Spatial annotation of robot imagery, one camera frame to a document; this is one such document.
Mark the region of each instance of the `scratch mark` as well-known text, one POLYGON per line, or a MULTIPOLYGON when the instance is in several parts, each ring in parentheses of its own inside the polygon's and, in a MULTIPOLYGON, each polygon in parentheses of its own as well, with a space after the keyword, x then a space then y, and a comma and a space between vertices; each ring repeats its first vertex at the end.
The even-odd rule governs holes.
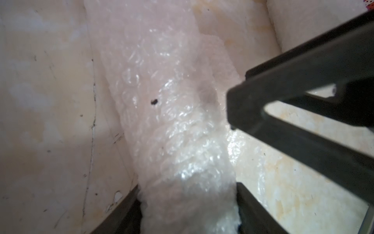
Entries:
POLYGON ((5 45, 8 44, 8 40, 7 40, 7 35, 6 35, 6 26, 5 26, 5 22, 4 22, 4 19, 3 19, 3 16, 0 15, 0 19, 1 19, 1 22, 3 22, 3 28, 4 28, 4 42, 5 42, 5 45))
MULTIPOLYGON (((110 135, 113 136, 113 132, 112 132, 112 129, 110 128, 110 125, 109 125, 109 123, 108 123, 108 118, 107 118, 107 116, 106 116, 106 114, 105 114, 105 111, 104 111, 103 113, 104 113, 105 121, 107 122, 107 125, 108 125, 108 128, 109 128, 110 135)), ((118 145, 116 145, 116 150, 117 150, 117 152, 118 152, 118 154, 119 154, 119 156, 120 156, 120 159, 121 159, 121 161, 122 161, 122 165, 123 165, 123 167, 125 168, 125 171, 126 171, 127 176, 130 177, 129 170, 127 169, 126 164, 125 164, 125 161, 123 160, 123 156, 122 156, 122 154, 121 154, 121 151, 118 149, 118 145)))
MULTIPOLYGON (((85 17, 86 17, 86 27, 87 27, 87 32, 88 32, 88 40, 89 40, 89 43, 90 43, 90 49, 91 49, 91 56, 93 56, 93 51, 92 51, 92 42, 91 42, 91 37, 90 37, 90 34, 89 34, 89 29, 88 29, 88 24, 87 24, 87 13, 85 12, 85 17)), ((91 180, 91 172, 92 172, 92 168, 93 168, 93 165, 94 165, 94 145, 95 145, 95 127, 96 127, 96 112, 97 112, 97 103, 96 103, 96 75, 95 75, 95 68, 94 66, 92 66, 92 69, 93 69, 93 101, 95 103, 95 114, 94 114, 94 117, 93 117, 93 123, 92 123, 92 140, 91 140, 91 159, 90 159, 90 170, 88 172, 88 179, 87 179, 87 184, 86 184, 86 192, 85 192, 85 197, 84 197, 84 200, 83 200, 83 208, 82 208, 82 224, 81 224, 81 233, 82 233, 82 228, 83 228, 83 221, 84 221, 84 217, 86 215, 86 203, 87 203, 87 194, 88 194, 88 190, 89 190, 89 185, 90 185, 90 180, 91 180)))
POLYGON ((132 180, 131 180, 131 184, 130 184, 130 190, 129 190, 129 192, 131 192, 132 183, 134 182, 134 177, 135 177, 135 172, 134 172, 133 175, 132 175, 132 180))
POLYGON ((118 137, 118 139, 113 144, 115 144, 117 141, 120 141, 123 137, 124 137, 124 133, 122 133, 122 135, 118 137))
MULTIPOLYGON (((46 54, 48 60, 51 61, 51 58, 50 58, 49 54, 47 53, 47 51, 44 51, 44 53, 46 54)), ((53 75, 53 78, 55 78, 55 80, 56 80, 55 73, 53 72, 53 69, 52 69, 54 66, 55 66, 55 65, 51 62, 51 65, 49 66, 49 69, 50 69, 50 71, 51 71, 51 73, 52 73, 52 75, 53 75)))
POLYGON ((112 209, 113 206, 114 206, 114 203, 108 205, 106 210, 105 210, 105 213, 108 213, 112 209))
POLYGON ((60 216, 60 218, 58 218, 58 220, 57 220, 57 222, 56 222, 56 224, 55 224, 55 226, 53 227, 53 229, 56 229, 56 227, 57 227, 57 225, 58 225, 58 223, 60 222, 60 220, 61 220, 61 218, 64 216, 64 214, 67 212, 67 210, 65 210, 65 212, 64 213, 62 213, 62 215, 60 216))
POLYGON ((52 72, 53 78, 55 78, 55 80, 56 80, 56 76, 55 76, 55 73, 53 72, 53 69, 52 69, 52 67, 51 67, 51 66, 49 66, 49 69, 50 69, 50 71, 52 72))

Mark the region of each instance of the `black metal frame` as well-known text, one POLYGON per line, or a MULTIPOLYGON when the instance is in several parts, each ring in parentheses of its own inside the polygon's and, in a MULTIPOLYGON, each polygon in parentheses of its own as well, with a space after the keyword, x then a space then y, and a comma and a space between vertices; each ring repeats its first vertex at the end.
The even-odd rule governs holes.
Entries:
POLYGON ((374 159, 267 114, 275 100, 356 126, 374 123, 374 12, 246 73, 227 93, 229 123, 374 204, 374 159), (305 92, 331 83, 337 97, 305 92))
MULTIPOLYGON (((239 234, 288 234, 242 183, 236 183, 239 234)), ((139 234, 142 214, 136 186, 91 234, 139 234)))

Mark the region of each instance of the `dark spot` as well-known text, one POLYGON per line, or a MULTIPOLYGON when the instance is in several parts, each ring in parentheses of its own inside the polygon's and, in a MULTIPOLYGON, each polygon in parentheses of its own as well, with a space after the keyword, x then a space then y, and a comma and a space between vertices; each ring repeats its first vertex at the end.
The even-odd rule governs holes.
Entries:
POLYGON ((156 105, 159 101, 157 99, 154 99, 151 101, 151 105, 156 105))
POLYGON ((120 135, 120 137, 118 137, 118 139, 113 144, 115 144, 117 141, 120 141, 123 138, 123 136, 124 135, 120 135))

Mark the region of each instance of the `black metal bracket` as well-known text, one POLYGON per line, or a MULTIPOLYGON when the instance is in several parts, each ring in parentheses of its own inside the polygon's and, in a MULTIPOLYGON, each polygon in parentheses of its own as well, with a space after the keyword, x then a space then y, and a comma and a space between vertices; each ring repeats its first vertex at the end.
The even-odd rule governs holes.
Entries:
POLYGON ((274 118, 279 100, 356 126, 374 123, 374 12, 367 12, 246 73, 227 93, 229 123, 374 204, 374 159, 274 118), (305 92, 338 86, 336 98, 305 92))

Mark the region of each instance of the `black mark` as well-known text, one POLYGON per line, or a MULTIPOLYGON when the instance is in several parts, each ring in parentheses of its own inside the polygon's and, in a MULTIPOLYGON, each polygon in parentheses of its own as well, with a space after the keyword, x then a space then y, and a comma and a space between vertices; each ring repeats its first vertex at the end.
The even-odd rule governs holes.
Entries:
POLYGON ((151 101, 151 104, 152 104, 152 105, 156 105, 158 102, 159 102, 159 101, 158 101, 157 99, 154 99, 154 100, 151 101))
POLYGON ((57 78, 56 78, 56 76, 55 76, 55 73, 53 72, 52 66, 49 66, 49 69, 50 69, 50 71, 52 72, 53 78, 55 78, 55 80, 56 80, 57 78))
POLYGON ((93 87, 94 87, 94 88, 93 88, 93 89, 94 89, 94 90, 93 90, 93 96, 94 96, 94 97, 93 97, 93 98, 94 98, 93 100, 96 102, 96 82, 94 82, 93 84, 94 84, 94 85, 93 85, 93 87))
POLYGON ((115 144, 117 141, 120 141, 123 138, 123 135, 124 133, 120 137, 118 137, 118 139, 113 144, 115 144))
POLYGON ((67 210, 65 210, 65 212, 60 216, 60 218, 57 220, 55 226, 53 227, 53 229, 56 229, 58 223, 60 222, 61 218, 64 216, 64 214, 66 213, 67 210))

